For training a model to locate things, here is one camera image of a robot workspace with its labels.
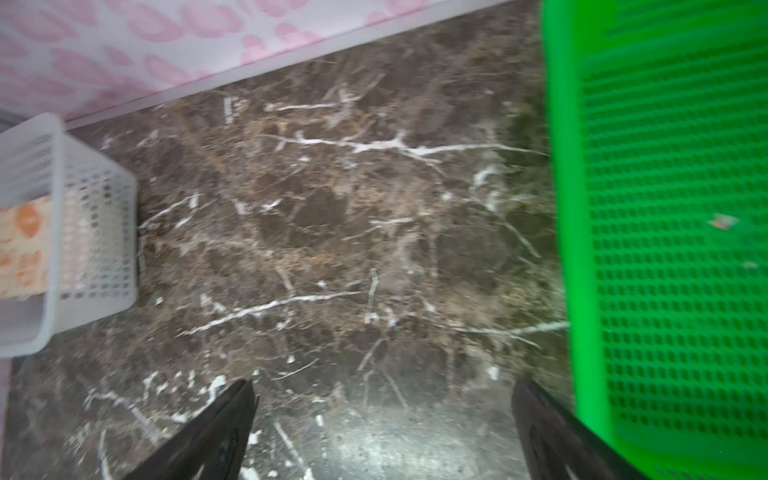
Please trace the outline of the green plastic basket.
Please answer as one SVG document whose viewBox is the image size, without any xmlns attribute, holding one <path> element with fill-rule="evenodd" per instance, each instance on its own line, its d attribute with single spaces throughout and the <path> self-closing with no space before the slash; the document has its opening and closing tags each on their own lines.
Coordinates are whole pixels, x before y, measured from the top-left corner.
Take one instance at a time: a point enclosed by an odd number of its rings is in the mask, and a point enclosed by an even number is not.
<svg viewBox="0 0 768 480">
<path fill-rule="evenodd" d="M 767 475 L 767 5 L 542 5 L 578 418 L 645 475 Z"/>
</svg>

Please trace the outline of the orange patterned towel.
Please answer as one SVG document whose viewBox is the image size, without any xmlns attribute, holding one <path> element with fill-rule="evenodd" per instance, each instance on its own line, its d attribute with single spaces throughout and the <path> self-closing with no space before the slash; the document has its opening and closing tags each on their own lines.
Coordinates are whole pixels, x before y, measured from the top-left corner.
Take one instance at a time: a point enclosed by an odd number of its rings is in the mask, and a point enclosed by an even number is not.
<svg viewBox="0 0 768 480">
<path fill-rule="evenodd" d="M 1 208 L 1 297 L 41 295 L 48 290 L 51 228 L 48 196 Z"/>
</svg>

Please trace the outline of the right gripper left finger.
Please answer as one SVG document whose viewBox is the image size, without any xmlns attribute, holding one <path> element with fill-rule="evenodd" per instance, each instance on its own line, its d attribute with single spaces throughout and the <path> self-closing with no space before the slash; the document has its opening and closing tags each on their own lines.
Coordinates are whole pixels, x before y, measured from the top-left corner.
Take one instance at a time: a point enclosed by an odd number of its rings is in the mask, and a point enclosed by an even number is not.
<svg viewBox="0 0 768 480">
<path fill-rule="evenodd" d="M 252 381 L 235 381 L 126 477 L 237 480 L 258 403 Z"/>
</svg>

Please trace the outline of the white perforated plastic basket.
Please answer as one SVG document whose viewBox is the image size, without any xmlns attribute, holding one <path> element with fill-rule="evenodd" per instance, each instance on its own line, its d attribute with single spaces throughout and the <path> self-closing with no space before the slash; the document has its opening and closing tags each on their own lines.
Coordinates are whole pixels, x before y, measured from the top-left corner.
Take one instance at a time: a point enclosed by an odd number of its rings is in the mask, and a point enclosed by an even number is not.
<svg viewBox="0 0 768 480">
<path fill-rule="evenodd" d="M 128 309 L 137 297 L 137 179 L 42 114 L 1 135 L 1 208 L 48 196 L 48 290 L 1 297 L 1 355 Z"/>
</svg>

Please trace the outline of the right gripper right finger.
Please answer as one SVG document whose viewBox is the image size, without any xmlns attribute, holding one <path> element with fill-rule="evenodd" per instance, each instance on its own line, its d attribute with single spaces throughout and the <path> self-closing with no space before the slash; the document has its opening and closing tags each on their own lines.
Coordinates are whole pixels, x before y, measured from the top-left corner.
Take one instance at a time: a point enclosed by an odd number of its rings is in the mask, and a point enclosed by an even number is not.
<svg viewBox="0 0 768 480">
<path fill-rule="evenodd" d="M 531 478 L 646 477 L 534 380 L 517 381 L 511 409 Z"/>
</svg>

